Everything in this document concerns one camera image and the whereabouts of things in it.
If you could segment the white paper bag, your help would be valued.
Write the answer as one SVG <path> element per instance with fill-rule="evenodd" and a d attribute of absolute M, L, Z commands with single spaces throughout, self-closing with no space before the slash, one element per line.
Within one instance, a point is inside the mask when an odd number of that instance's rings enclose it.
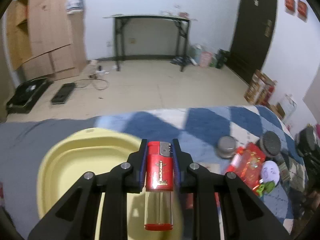
<path fill-rule="evenodd" d="M 287 120 L 295 112 L 296 108 L 297 103 L 292 94 L 285 94 L 276 104 L 276 109 L 283 121 Z"/>

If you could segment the red transparent lighter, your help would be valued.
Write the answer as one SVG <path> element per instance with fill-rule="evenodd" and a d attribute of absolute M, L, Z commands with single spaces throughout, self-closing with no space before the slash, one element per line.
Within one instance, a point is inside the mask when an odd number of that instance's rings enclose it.
<path fill-rule="evenodd" d="M 144 227 L 148 231 L 170 231 L 174 192 L 171 144 L 150 141 L 147 147 Z"/>

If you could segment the large red cigarette box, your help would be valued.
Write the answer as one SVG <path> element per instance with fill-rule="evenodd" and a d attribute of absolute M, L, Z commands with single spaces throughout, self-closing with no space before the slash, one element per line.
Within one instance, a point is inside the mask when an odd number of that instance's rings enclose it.
<path fill-rule="evenodd" d="M 239 167 L 234 172 L 252 191 L 259 185 L 260 172 L 266 155 L 249 142 L 245 147 Z"/>

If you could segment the purple plush eggplant toy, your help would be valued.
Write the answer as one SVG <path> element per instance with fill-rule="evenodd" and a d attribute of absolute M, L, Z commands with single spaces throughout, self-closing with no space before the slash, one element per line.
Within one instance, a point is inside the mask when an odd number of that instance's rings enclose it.
<path fill-rule="evenodd" d="M 265 161 L 260 172 L 259 185 L 255 189 L 255 193 L 262 197 L 264 194 L 269 194 L 280 181 L 280 171 L 278 165 L 271 160 Z"/>

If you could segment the dark brown door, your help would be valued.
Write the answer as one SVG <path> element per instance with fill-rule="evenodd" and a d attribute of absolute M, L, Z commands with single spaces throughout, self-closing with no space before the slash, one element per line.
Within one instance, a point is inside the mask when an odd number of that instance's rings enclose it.
<path fill-rule="evenodd" d="M 227 66 L 246 83 L 265 62 L 276 12 L 277 0 L 240 0 Z"/>

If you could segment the black open equipment case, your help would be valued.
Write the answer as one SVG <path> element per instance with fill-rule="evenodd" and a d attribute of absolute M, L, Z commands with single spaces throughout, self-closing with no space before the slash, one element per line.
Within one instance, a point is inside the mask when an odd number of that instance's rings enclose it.
<path fill-rule="evenodd" d="M 20 84 L 16 88 L 14 96 L 6 104 L 7 114 L 28 114 L 52 84 L 53 81 L 46 77 L 32 79 Z"/>

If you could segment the yellow plastic basin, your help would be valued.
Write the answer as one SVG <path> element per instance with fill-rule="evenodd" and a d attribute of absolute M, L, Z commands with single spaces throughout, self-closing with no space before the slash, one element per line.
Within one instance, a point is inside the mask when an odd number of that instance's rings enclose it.
<path fill-rule="evenodd" d="M 127 161 L 139 150 L 141 139 L 103 128 L 78 131 L 54 145 L 42 159 L 37 175 L 39 218 L 69 190 L 84 173 L 102 174 Z M 145 192 L 127 194 L 127 231 L 129 239 L 181 239 L 183 216 L 177 197 L 173 198 L 174 226 L 170 231 L 144 228 Z"/>

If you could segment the red fire extinguisher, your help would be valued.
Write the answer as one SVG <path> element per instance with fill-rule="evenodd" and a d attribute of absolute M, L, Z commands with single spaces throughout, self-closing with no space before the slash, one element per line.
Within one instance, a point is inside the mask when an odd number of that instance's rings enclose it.
<path fill-rule="evenodd" d="M 263 99 L 263 101 L 261 103 L 262 105 L 264 105 L 264 106 L 268 105 L 268 102 L 270 100 L 270 97 L 274 93 L 276 85 L 277 85 L 277 80 L 273 80 L 272 84 L 268 85 L 268 89 L 267 89 L 266 95 L 265 95 L 265 97 L 264 97 L 264 99 Z"/>

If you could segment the pink snack bag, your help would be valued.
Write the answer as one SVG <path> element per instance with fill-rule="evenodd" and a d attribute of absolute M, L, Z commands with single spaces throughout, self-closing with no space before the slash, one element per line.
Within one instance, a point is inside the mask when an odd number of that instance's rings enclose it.
<path fill-rule="evenodd" d="M 199 66 L 206 68 L 211 64 L 212 61 L 212 53 L 208 51 L 203 51 L 200 56 Z"/>

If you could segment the grey bed sheet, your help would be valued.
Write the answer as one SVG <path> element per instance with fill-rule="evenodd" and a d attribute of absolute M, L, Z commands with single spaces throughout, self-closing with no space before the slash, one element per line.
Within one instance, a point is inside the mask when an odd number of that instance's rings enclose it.
<path fill-rule="evenodd" d="M 1 124 L 1 182 L 5 209 L 23 238 L 39 221 L 36 202 L 37 173 L 43 157 L 71 134 L 95 126 L 85 120 L 48 119 Z"/>

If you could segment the red white cigarette pack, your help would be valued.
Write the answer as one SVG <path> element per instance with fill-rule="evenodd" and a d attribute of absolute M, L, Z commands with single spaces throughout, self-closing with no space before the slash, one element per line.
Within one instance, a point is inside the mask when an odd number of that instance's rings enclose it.
<path fill-rule="evenodd" d="M 239 167 L 241 159 L 242 159 L 242 155 L 244 152 L 245 148 L 242 146 L 239 146 L 236 149 L 235 155 L 232 158 L 232 161 L 230 162 L 230 164 L 228 165 L 228 167 L 225 170 L 225 173 L 228 172 L 235 172 L 236 169 Z"/>

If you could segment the brown printed cardboard box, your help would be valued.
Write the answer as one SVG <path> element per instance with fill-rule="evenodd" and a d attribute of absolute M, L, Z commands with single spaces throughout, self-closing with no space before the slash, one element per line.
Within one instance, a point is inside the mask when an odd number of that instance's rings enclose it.
<path fill-rule="evenodd" d="M 245 100 L 252 105 L 262 105 L 268 85 L 272 84 L 272 81 L 266 74 L 256 70 L 244 94 Z"/>

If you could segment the white blue hanging bag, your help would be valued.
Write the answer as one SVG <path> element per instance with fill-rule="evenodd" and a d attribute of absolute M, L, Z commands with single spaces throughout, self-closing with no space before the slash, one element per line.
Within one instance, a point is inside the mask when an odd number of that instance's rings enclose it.
<path fill-rule="evenodd" d="M 68 15 L 83 12 L 84 0 L 66 0 L 65 9 Z"/>

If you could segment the wooden wardrobe cabinet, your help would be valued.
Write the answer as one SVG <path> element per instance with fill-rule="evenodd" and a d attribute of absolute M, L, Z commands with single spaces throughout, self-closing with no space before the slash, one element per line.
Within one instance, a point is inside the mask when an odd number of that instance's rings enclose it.
<path fill-rule="evenodd" d="M 87 65 L 84 12 L 68 0 L 13 0 L 5 14 L 9 64 L 21 80 L 78 76 Z"/>

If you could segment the blue white checkered rug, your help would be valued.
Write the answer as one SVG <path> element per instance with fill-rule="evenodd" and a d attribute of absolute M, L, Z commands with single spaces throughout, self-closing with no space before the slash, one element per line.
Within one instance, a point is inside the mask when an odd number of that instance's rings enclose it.
<path fill-rule="evenodd" d="M 269 109 L 263 106 L 156 109 L 97 118 L 95 127 L 131 134 L 149 141 L 178 139 L 181 149 L 198 163 L 218 164 L 224 172 L 229 161 L 216 153 L 218 140 L 231 136 L 237 146 L 256 142 L 272 131 L 280 139 L 281 149 L 297 157 L 292 135 Z"/>

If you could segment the black folding table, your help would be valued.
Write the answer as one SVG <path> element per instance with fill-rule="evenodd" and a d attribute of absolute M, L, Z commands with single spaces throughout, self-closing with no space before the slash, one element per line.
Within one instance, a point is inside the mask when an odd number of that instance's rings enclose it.
<path fill-rule="evenodd" d="M 116 14 L 113 21 L 113 59 L 116 70 L 126 60 L 171 60 L 183 72 L 188 57 L 189 33 L 193 19 L 188 16 Z"/>

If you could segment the black foam tray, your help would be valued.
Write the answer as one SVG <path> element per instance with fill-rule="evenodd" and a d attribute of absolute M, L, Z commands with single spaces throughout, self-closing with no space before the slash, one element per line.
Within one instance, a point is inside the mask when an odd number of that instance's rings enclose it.
<path fill-rule="evenodd" d="M 74 82 L 72 83 L 65 83 L 61 86 L 61 88 L 57 91 L 57 93 L 51 99 L 52 105 L 61 105 L 66 103 L 70 95 L 72 94 L 73 90 L 75 89 L 76 85 Z"/>

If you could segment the grey upturned metal bowl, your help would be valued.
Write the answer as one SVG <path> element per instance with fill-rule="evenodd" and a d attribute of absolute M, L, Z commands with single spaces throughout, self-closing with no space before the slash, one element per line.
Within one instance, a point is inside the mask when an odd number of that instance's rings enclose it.
<path fill-rule="evenodd" d="M 221 137 L 216 145 L 217 154 L 223 159 L 230 159 L 235 155 L 236 140 L 231 136 Z"/>

